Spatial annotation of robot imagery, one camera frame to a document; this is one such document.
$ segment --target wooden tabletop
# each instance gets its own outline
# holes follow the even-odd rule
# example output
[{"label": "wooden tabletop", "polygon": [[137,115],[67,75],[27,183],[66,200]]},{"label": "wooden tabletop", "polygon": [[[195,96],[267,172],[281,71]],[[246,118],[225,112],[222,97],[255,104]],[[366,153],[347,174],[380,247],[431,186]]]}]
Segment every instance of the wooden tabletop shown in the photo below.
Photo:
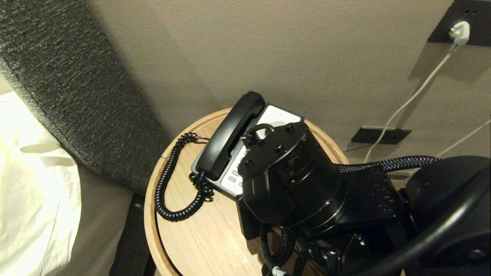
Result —
[{"label": "wooden tabletop", "polygon": [[[229,112],[230,109],[225,109],[212,113],[187,127],[180,135],[195,132],[211,137]],[[348,163],[328,135],[309,121],[305,122],[334,163]],[[156,214],[155,187],[178,137],[155,165],[145,198],[145,234],[157,269],[163,276],[260,276],[264,261],[259,239],[245,240],[232,199],[215,192],[213,202],[205,202],[192,217],[180,222],[169,222]],[[182,150],[165,192],[165,204],[169,210],[183,209],[196,196],[196,189],[188,175],[191,164],[204,146],[192,143]],[[291,273],[295,259],[294,255],[283,269]],[[314,267],[307,266],[304,275],[319,273]]]}]

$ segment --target white cable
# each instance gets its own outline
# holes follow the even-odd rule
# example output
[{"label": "white cable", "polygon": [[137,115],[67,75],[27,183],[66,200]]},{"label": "white cable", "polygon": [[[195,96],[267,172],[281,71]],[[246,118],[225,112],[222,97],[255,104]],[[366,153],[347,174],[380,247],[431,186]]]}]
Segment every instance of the white cable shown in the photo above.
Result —
[{"label": "white cable", "polygon": [[420,93],[421,91],[423,91],[423,89],[426,87],[426,85],[431,81],[431,79],[433,78],[433,76],[440,70],[440,68],[447,62],[447,60],[450,58],[450,56],[452,55],[453,51],[452,52],[449,52],[444,58],[443,60],[440,62],[440,64],[433,70],[433,72],[431,72],[431,74],[426,78],[425,82],[420,86],[420,88],[416,91],[416,93],[414,93],[414,95],[412,97],[409,98],[409,100],[407,102],[405,102],[396,112],[394,112],[394,114],[390,117],[390,119],[387,121],[387,123],[385,124],[385,126],[383,127],[382,129],[382,133],[380,134],[379,138],[377,139],[377,141],[370,147],[370,149],[368,150],[367,152],[367,155],[365,156],[365,161],[363,161],[364,163],[366,163],[368,161],[368,158],[370,157],[370,153],[372,153],[372,149],[380,142],[380,140],[382,140],[382,137],[383,135],[385,134],[385,131],[387,130],[387,128],[389,127],[389,124],[390,122],[392,121],[392,119],[394,119],[394,117],[399,113],[401,112],[401,110],[403,110],[406,106],[408,106],[409,103],[411,103]]},{"label": "white cable", "polygon": [[482,124],[480,127],[476,128],[473,132],[467,134],[464,138],[458,140],[455,144],[449,146],[448,148],[446,148],[444,151],[442,151],[440,154],[438,154],[436,157],[440,157],[442,155],[444,155],[445,153],[447,153],[447,151],[453,149],[455,146],[457,146],[458,144],[464,142],[465,140],[467,140],[467,138],[471,137],[472,135],[474,135],[476,132],[478,132],[480,129],[482,129],[483,127],[485,127],[486,125],[489,125],[489,123],[491,123],[491,119],[489,121],[487,121],[486,123]]}]

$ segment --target black wall plate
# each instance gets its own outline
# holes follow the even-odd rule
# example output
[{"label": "black wall plate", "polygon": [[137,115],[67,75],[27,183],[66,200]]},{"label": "black wall plate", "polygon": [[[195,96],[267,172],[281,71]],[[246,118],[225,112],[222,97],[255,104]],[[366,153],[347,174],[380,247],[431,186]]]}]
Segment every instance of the black wall plate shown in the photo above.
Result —
[{"label": "black wall plate", "polygon": [[[373,144],[377,141],[383,128],[361,127],[358,132],[351,138],[353,143]],[[388,129],[380,140],[379,144],[397,145],[404,139],[411,130],[409,129]]]},{"label": "black wall plate", "polygon": [[452,43],[448,32],[461,21],[467,21],[470,24],[467,44],[491,46],[491,0],[455,0],[428,41]]}]

